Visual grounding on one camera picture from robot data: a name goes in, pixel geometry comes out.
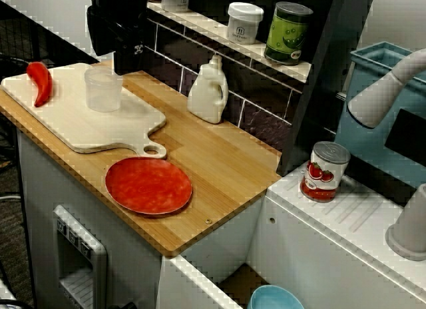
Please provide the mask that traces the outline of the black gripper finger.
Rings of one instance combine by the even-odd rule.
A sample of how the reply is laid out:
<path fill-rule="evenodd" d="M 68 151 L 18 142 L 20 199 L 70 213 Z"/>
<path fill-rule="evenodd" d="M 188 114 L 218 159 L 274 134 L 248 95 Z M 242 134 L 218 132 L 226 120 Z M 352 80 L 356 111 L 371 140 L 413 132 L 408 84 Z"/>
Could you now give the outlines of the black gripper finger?
<path fill-rule="evenodd" d="M 143 69 L 142 54 L 115 54 L 114 55 L 114 71 L 118 75 L 134 73 Z"/>
<path fill-rule="evenodd" d="M 101 9 L 91 5 L 87 9 L 87 27 L 91 43 L 97 56 L 106 55 L 113 51 L 114 37 L 110 30 L 111 22 Z"/>

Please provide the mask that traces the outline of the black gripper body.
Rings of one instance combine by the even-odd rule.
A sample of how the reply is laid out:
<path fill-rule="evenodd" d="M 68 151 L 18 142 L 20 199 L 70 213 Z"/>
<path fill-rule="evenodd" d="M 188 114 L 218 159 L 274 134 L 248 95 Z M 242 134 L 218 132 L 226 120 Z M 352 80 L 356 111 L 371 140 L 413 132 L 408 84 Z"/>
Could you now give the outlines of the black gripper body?
<path fill-rule="evenodd" d="M 137 54 L 144 41 L 144 21 L 147 0 L 97 0 L 111 22 L 110 30 L 114 37 L 113 51 Z"/>

